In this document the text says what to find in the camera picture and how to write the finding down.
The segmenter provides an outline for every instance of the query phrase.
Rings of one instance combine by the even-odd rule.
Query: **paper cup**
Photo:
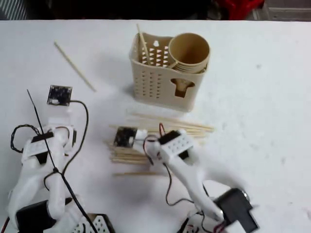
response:
[[[194,33],[174,37],[169,43],[170,63],[178,62],[174,69],[185,73],[202,71],[209,60],[208,42]]]

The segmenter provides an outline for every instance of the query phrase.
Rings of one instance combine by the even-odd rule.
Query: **plastic basket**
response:
[[[130,51],[135,99],[180,111],[191,111],[206,69],[198,74],[185,74],[166,68],[170,65],[168,44],[172,37],[146,33],[143,36],[149,50],[151,65],[147,65],[144,48],[137,34]],[[188,87],[185,93],[180,94],[176,91],[176,80],[190,81],[193,85]]]

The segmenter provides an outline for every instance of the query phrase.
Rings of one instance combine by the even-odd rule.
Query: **red wire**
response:
[[[144,142],[142,143],[142,148],[143,148],[145,154],[146,154],[148,157],[149,157],[149,155],[148,155],[148,153],[147,153],[147,151],[146,151],[146,148],[145,148],[146,141],[148,141],[148,142],[155,142],[155,140],[148,140],[148,138],[150,138],[150,137],[153,137],[153,138],[158,139],[158,137],[155,136],[155,135],[148,135],[148,136],[145,138]]]
[[[6,221],[4,222],[3,227],[2,227],[2,229],[1,229],[1,233],[4,233],[4,232],[5,232],[5,229],[6,229],[6,227],[8,226],[9,221],[10,221],[10,218],[7,217],[7,218],[6,218]]]
[[[218,224],[216,227],[214,227],[213,232],[214,233],[221,233],[221,232],[223,232],[224,229],[225,229],[225,223],[222,222],[221,224]]]
[[[160,136],[161,136],[161,137],[163,136],[162,132],[163,132],[164,134],[166,134],[166,133],[165,133],[164,126],[163,126],[162,123],[159,124],[159,131],[160,131]]]

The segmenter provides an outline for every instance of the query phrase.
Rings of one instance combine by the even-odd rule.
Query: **red object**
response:
[[[228,10],[229,20],[243,20],[255,8],[264,4],[264,0],[216,0],[220,7]]]

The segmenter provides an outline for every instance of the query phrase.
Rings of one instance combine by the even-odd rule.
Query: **robotic arm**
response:
[[[44,134],[27,141],[21,159],[20,177],[10,196],[9,217],[13,226],[20,231],[30,225],[32,230],[33,226],[40,227],[39,222],[35,222],[38,216],[45,215],[45,220],[52,224],[61,220],[65,213],[66,188],[61,175],[53,174],[52,161],[44,139],[47,140],[55,166],[61,171],[65,165],[65,154],[72,150],[74,144],[74,129],[72,126],[48,125],[44,131]],[[44,185],[50,191],[49,200],[28,206]]]
[[[252,206],[243,190],[243,181],[224,165],[211,161],[185,130],[171,131],[157,139],[148,136],[146,130],[119,127],[114,145],[145,153],[152,165],[164,164],[186,187],[196,208],[216,221],[217,227],[239,220],[248,233],[258,228],[249,214]],[[204,190],[205,180],[214,180],[231,189],[212,200]]]

